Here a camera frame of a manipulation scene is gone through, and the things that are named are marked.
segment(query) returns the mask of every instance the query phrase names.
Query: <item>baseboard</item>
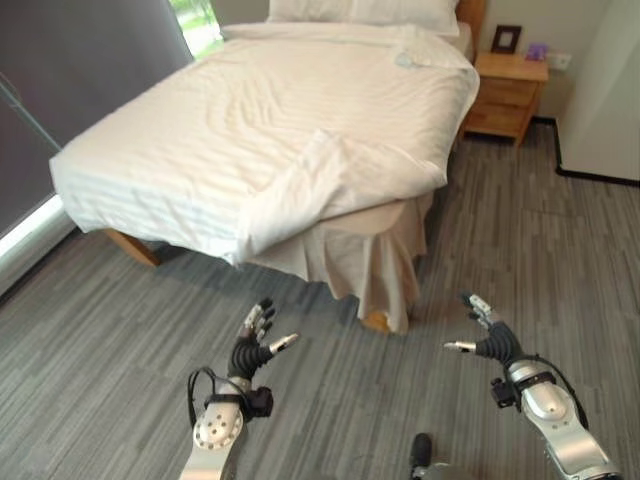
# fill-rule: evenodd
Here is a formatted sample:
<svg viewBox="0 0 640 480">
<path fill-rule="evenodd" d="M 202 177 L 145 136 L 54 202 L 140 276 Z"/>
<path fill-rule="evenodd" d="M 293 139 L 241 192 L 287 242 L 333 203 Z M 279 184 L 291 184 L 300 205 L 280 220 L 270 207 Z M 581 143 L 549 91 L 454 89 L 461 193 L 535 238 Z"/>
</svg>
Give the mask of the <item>baseboard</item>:
<svg viewBox="0 0 640 480">
<path fill-rule="evenodd" d="M 61 210 L 0 258 L 0 300 L 75 229 L 75 223 Z"/>
<path fill-rule="evenodd" d="M 556 173 L 563 177 L 581 178 L 583 180 L 593 180 L 596 182 L 614 183 L 616 185 L 626 185 L 630 187 L 640 187 L 640 180 L 632 180 L 630 178 L 609 177 L 607 175 L 598 175 L 596 173 L 576 172 L 574 170 L 565 170 L 562 168 L 562 151 L 560 150 L 560 135 L 558 134 L 558 122 L 552 117 L 533 117 L 531 119 L 536 123 L 553 126 L 553 135 L 556 144 Z"/>
</svg>

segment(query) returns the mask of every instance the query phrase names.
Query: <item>wooden nightstand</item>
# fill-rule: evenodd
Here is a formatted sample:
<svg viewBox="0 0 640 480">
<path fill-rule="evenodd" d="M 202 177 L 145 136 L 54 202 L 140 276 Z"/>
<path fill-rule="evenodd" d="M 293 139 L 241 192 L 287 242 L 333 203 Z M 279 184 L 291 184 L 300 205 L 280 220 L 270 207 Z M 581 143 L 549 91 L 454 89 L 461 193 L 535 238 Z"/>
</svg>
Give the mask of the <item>wooden nightstand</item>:
<svg viewBox="0 0 640 480">
<path fill-rule="evenodd" d="M 528 61 L 524 55 L 479 53 L 475 67 L 480 91 L 464 131 L 513 137 L 519 147 L 549 80 L 546 62 Z"/>
</svg>

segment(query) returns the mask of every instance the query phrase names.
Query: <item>white duvet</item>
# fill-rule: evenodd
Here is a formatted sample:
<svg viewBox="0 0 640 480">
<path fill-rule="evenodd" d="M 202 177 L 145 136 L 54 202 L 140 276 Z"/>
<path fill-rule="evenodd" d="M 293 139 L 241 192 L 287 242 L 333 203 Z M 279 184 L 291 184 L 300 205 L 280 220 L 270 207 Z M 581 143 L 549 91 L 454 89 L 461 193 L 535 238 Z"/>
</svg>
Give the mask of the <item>white duvet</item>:
<svg viewBox="0 0 640 480">
<path fill-rule="evenodd" d="M 478 89 L 414 26 L 227 27 L 51 160 L 84 231 L 115 228 L 239 263 L 316 222 L 446 183 Z"/>
</svg>

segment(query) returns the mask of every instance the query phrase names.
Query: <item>robotic arm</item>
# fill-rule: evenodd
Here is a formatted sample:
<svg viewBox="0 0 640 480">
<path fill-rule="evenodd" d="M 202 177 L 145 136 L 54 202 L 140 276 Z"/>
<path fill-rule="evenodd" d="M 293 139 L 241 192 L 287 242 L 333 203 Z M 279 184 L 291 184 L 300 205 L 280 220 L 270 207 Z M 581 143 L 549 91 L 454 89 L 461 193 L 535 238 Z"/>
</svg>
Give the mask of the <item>robotic arm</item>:
<svg viewBox="0 0 640 480">
<path fill-rule="evenodd" d="M 526 355 L 511 329 L 480 297 L 463 295 L 489 337 L 478 343 L 450 342 L 445 348 L 498 360 L 504 378 L 491 382 L 492 395 L 500 408 L 515 405 L 533 423 L 546 442 L 546 450 L 563 480 L 622 480 L 620 470 L 588 432 L 584 409 L 562 373 L 538 355 Z M 541 365 L 553 368 L 567 390 L 556 385 L 554 375 Z"/>
<path fill-rule="evenodd" d="M 273 407 L 271 390 L 252 390 L 255 372 L 297 338 L 283 337 L 268 345 L 260 345 L 271 328 L 274 314 L 272 301 L 265 299 L 255 305 L 244 320 L 228 364 L 227 377 L 218 377 L 203 367 L 189 377 L 189 418 L 193 429 L 192 450 L 180 480 L 222 480 L 230 475 L 230 465 L 239 448 L 245 423 L 254 417 L 268 417 Z M 196 418 L 193 389 L 200 373 L 211 379 L 213 391 L 205 402 L 205 411 Z"/>
</svg>

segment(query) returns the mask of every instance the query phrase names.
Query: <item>gray carpet floor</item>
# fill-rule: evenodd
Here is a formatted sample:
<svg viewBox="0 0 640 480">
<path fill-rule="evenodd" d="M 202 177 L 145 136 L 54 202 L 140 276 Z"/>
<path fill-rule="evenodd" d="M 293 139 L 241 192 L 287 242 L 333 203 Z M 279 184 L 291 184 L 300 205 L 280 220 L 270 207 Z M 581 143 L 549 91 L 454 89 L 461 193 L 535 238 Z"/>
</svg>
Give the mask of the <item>gray carpet floor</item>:
<svg viewBox="0 0 640 480">
<path fill-rule="evenodd" d="M 479 479 L 555 478 L 533 428 L 491 400 L 499 366 L 441 348 L 483 335 L 461 289 L 564 370 L 593 434 L 640 478 L 640 190 L 554 167 L 547 125 L 518 150 L 461 143 L 405 337 L 363 328 L 355 300 L 321 284 L 171 248 L 153 270 L 102 234 L 68 239 L 0 305 L 0 478 L 177 480 L 188 373 L 224 373 L 265 296 L 270 338 L 302 339 L 256 377 L 276 404 L 249 424 L 239 480 L 405 479 L 420 431 Z"/>
</svg>

